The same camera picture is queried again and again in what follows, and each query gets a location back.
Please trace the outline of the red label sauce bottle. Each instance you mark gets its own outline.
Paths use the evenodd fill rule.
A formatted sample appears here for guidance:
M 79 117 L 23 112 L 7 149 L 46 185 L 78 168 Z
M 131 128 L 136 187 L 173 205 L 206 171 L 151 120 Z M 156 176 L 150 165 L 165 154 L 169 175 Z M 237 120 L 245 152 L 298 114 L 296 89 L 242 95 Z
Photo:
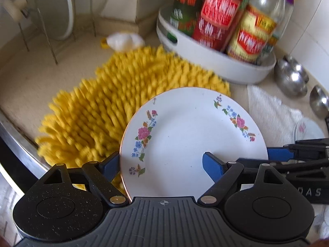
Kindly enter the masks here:
M 249 0 L 204 0 L 193 39 L 224 52 Z

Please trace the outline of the white floral plate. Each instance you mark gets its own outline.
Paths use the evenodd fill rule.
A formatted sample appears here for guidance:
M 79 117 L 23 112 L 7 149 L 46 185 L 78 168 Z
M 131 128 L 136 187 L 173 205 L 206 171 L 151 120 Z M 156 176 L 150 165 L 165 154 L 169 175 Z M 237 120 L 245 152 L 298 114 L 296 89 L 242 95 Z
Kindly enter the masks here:
M 233 99 L 200 87 L 157 95 L 123 134 L 120 169 L 128 197 L 199 198 L 213 184 L 203 169 L 205 152 L 224 162 L 268 159 L 258 126 Z

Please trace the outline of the steel bowl near tray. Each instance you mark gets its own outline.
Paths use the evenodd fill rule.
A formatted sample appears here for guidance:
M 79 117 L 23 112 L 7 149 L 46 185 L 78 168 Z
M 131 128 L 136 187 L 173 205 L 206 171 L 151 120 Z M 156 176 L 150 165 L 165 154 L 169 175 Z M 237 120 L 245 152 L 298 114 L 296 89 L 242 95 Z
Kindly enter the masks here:
M 274 66 L 274 80 L 289 98 L 303 98 L 307 95 L 309 75 L 306 69 L 293 56 L 284 55 Z

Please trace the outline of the glass pot lid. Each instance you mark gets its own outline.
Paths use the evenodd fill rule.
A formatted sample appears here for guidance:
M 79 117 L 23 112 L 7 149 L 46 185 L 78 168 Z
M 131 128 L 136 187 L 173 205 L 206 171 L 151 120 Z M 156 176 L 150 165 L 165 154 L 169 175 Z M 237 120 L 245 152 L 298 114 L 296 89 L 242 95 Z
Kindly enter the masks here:
M 65 40 L 73 32 L 74 0 L 27 0 L 30 20 L 49 38 Z

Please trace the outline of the yellow label clear bottle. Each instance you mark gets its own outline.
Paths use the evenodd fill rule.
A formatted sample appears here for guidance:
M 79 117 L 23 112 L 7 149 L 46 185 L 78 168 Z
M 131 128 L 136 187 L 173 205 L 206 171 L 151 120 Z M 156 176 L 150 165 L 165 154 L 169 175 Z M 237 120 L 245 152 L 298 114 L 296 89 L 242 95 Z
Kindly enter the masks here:
M 285 0 L 249 0 L 227 45 L 227 55 L 245 63 L 255 63 L 282 22 L 284 11 Z

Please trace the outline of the white dish towel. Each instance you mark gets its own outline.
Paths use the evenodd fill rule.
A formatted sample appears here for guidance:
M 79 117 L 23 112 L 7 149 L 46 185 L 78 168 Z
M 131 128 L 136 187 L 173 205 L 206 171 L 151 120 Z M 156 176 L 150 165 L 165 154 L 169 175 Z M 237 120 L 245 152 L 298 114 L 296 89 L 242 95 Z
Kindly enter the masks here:
M 263 89 L 249 85 L 249 114 L 259 127 L 267 147 L 282 147 L 293 144 L 293 132 L 303 113 L 290 108 Z

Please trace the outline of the steel bowl at right edge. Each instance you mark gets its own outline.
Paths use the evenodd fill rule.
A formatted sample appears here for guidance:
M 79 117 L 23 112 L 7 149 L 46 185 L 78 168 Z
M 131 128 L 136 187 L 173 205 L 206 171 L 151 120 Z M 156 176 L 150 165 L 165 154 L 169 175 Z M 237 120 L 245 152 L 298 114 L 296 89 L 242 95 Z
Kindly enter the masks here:
M 328 96 L 319 85 L 315 85 L 309 95 L 309 104 L 319 119 L 328 117 Z

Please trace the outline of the yellow chenille cloth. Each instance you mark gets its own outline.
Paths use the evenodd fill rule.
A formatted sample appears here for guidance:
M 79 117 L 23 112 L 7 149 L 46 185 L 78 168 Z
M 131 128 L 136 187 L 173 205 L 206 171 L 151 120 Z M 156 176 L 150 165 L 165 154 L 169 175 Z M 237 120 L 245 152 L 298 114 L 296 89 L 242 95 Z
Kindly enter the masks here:
M 115 52 L 72 91 L 61 90 L 49 104 L 38 155 L 69 168 L 101 162 L 119 150 L 126 126 L 146 102 L 177 87 L 204 87 L 230 96 L 229 83 L 162 46 Z

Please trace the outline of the white round tray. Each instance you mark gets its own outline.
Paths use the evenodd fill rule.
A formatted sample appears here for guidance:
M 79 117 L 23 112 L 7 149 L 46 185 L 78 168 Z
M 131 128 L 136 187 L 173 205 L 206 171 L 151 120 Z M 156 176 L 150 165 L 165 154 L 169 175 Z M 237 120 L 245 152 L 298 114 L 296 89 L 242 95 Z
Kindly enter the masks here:
M 158 38 L 167 51 L 173 51 L 183 59 L 213 71 L 219 77 L 241 85 L 258 84 L 273 70 L 277 62 L 275 53 L 271 52 L 260 65 L 237 61 L 224 53 L 203 47 L 176 30 L 169 23 L 171 12 L 171 5 L 160 8 L 156 27 Z

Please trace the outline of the small floral dish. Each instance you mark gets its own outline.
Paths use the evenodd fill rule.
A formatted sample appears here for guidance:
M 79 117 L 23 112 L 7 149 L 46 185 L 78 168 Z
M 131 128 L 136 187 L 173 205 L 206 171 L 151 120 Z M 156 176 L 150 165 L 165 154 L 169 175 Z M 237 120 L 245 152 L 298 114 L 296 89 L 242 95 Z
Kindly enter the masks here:
M 317 123 L 310 118 L 300 119 L 293 131 L 293 141 L 303 141 L 310 139 L 322 139 L 325 135 Z

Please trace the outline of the white yellow scrubber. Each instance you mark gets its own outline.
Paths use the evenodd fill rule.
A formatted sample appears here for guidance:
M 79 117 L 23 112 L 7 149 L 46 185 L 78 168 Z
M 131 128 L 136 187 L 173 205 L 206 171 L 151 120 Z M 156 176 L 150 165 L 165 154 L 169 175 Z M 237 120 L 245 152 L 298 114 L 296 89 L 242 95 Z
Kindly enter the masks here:
M 145 45 L 144 39 L 131 32 L 116 32 L 101 39 L 102 49 L 112 49 L 116 52 L 128 52 Z

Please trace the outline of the green label dark bottle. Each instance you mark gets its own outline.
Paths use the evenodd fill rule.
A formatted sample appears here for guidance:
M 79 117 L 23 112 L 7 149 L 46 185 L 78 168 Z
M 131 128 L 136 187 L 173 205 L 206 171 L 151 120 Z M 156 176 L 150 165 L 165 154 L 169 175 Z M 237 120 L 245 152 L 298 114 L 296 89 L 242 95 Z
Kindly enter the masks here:
M 170 24 L 187 36 L 192 36 L 204 0 L 174 0 Z

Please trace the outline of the steel sink edge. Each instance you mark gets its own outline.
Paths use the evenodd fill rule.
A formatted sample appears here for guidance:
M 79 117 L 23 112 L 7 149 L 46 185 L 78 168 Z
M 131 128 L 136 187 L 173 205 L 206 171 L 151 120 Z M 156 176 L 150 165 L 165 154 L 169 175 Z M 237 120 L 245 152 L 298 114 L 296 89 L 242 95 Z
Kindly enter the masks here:
M 11 122 L 1 110 L 1 138 L 23 165 L 37 178 L 50 168 L 37 154 L 37 147 Z

